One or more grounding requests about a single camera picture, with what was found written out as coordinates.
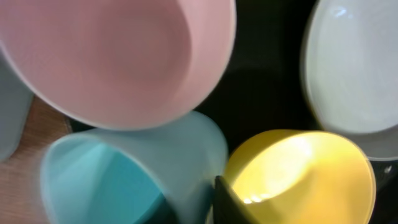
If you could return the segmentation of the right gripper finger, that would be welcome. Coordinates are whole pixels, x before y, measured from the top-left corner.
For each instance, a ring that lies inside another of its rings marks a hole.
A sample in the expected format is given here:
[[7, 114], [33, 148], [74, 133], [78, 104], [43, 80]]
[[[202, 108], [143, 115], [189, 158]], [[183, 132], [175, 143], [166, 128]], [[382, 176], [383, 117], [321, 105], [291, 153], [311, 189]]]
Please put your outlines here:
[[215, 178], [213, 220], [215, 224], [257, 224], [227, 181], [220, 175]]

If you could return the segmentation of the yellow bowl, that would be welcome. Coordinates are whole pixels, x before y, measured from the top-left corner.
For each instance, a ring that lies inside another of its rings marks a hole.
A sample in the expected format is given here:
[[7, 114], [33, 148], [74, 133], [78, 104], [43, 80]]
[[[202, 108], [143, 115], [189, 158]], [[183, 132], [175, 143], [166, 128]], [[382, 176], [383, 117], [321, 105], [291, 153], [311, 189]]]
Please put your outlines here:
[[368, 223], [376, 178], [364, 152], [324, 131], [277, 129], [231, 155], [224, 179], [255, 223]]

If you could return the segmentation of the light blue cup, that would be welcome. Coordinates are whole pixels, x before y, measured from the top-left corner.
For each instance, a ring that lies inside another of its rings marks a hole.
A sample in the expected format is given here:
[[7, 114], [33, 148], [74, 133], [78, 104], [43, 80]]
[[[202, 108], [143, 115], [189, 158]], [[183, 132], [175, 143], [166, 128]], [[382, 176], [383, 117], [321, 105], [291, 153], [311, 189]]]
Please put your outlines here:
[[40, 168], [51, 223], [203, 223], [228, 160], [221, 129], [192, 111], [141, 131], [91, 129], [53, 142]]

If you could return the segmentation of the pink cup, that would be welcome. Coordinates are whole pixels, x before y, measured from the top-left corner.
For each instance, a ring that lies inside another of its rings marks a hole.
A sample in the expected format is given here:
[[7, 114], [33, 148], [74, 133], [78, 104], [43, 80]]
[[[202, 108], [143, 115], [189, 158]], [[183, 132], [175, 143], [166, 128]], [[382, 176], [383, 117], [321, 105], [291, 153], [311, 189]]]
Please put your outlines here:
[[233, 0], [2, 0], [1, 50], [38, 97], [113, 130], [153, 128], [217, 86], [236, 35]]

